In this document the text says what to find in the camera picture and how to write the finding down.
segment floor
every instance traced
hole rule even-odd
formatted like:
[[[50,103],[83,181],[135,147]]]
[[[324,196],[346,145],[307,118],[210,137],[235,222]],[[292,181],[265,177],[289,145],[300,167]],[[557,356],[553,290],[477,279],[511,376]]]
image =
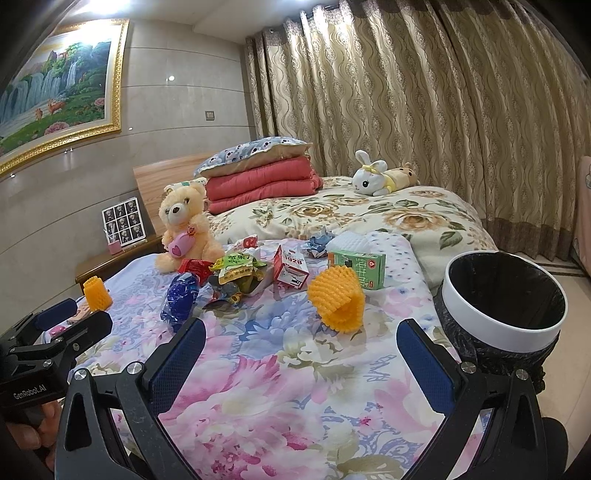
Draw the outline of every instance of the floor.
[[[544,363],[546,389],[538,402],[542,415],[566,426],[570,464],[591,435],[591,280],[572,262],[542,256],[535,262],[562,285],[569,305],[560,340]]]

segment floral bedsheet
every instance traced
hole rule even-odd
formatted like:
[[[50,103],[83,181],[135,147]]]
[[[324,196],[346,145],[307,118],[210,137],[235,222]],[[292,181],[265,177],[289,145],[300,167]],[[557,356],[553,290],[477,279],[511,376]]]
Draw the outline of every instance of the floral bedsheet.
[[[276,285],[240,308],[223,304],[201,314],[205,348],[160,420],[203,479],[400,479],[430,441],[443,416],[431,410],[398,352],[396,328],[415,318],[434,341],[452,347],[408,241],[383,232],[368,238],[387,255],[385,288],[366,292],[363,328],[355,333],[328,329],[305,291]],[[263,259],[279,244],[302,243],[264,242]],[[119,372],[170,340],[160,310],[174,275],[159,275],[153,262],[153,255],[136,260],[106,282],[112,334],[77,368]],[[309,259],[311,277],[324,268],[326,259]],[[123,415],[114,416],[133,449]],[[455,475],[481,437],[478,423]]]
[[[448,190],[417,186],[368,197],[355,193],[350,177],[323,181],[324,188],[308,197],[259,200],[210,216],[212,231],[223,244],[253,234],[261,240],[307,239],[322,226],[335,233],[398,233],[410,241],[432,291],[456,255],[497,250],[476,210]]]

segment framed painting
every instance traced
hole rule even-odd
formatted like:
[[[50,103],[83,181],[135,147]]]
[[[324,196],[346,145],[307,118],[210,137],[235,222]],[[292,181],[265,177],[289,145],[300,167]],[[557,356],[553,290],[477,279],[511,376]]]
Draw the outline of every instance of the framed painting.
[[[72,142],[121,131],[129,20],[95,20],[46,38],[0,95],[0,176]]]

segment wooden headboard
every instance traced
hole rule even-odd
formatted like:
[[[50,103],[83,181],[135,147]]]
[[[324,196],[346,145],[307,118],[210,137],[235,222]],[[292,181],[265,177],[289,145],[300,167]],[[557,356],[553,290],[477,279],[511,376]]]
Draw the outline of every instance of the wooden headboard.
[[[139,194],[144,201],[156,235],[162,235],[166,231],[162,220],[158,216],[164,187],[171,183],[192,180],[195,168],[203,160],[216,153],[198,153],[134,168],[134,177],[138,183]]]

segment yellow bow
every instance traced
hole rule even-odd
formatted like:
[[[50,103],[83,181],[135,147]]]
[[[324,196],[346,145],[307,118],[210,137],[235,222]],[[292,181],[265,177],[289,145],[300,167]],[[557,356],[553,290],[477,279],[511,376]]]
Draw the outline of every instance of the yellow bow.
[[[381,172],[379,172],[375,167],[372,167],[371,165],[361,165],[361,168],[370,173],[381,175]]]

